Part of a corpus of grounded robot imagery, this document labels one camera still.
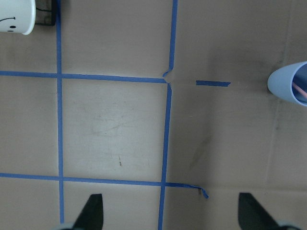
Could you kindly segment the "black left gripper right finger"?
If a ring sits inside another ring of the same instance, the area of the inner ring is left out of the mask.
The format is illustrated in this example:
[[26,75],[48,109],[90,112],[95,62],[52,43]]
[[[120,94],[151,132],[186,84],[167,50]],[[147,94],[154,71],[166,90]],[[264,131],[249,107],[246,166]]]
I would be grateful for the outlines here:
[[251,193],[239,193],[238,223],[242,230],[278,230],[281,227]]

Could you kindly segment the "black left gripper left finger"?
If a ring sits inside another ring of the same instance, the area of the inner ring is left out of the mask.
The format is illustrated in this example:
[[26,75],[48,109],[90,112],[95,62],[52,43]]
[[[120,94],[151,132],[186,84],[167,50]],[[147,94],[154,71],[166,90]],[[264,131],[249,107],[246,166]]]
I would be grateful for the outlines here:
[[101,230],[104,223],[102,194],[92,194],[72,226],[72,230]]

